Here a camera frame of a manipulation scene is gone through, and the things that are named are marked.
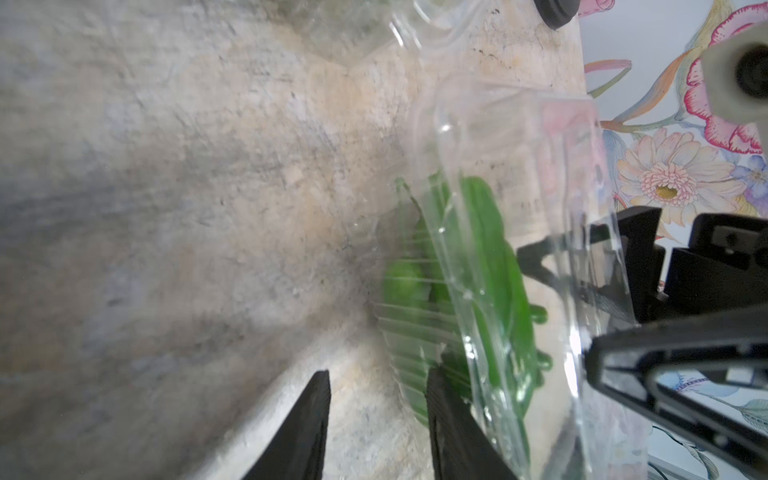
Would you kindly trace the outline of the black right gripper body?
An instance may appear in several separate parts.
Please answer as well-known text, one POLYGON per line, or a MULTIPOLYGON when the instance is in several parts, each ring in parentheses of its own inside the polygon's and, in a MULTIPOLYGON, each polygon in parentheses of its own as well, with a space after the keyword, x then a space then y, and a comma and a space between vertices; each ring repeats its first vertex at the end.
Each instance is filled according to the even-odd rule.
POLYGON ((667 253, 656 244, 662 210, 617 214, 636 320, 686 317, 767 302, 767 221, 706 213, 694 219, 688 245, 667 253))

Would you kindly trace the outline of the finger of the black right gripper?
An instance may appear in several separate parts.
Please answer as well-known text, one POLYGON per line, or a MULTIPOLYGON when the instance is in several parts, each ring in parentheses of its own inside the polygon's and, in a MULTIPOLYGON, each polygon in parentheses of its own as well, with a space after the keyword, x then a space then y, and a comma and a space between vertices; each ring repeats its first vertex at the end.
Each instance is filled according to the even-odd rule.
POLYGON ((767 308, 657 321, 595 338, 589 384, 653 423, 714 454, 747 477, 767 474, 767 308), (699 374, 750 394, 725 412, 675 378, 699 374))

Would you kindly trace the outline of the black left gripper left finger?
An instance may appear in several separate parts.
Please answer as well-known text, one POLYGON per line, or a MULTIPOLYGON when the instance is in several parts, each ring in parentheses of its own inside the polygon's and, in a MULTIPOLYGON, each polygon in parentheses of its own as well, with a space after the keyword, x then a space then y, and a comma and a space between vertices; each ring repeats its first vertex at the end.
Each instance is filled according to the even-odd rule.
POLYGON ((330 405, 329 372, 316 371, 273 439, 243 479, 321 479, 330 405))

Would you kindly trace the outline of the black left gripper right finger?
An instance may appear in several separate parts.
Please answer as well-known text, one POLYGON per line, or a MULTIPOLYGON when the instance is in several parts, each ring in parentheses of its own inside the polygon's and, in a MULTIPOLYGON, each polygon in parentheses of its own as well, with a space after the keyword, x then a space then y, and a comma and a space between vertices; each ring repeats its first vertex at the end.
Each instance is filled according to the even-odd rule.
POLYGON ((434 478, 516 478, 473 418, 442 367, 430 369, 426 403, 434 478))

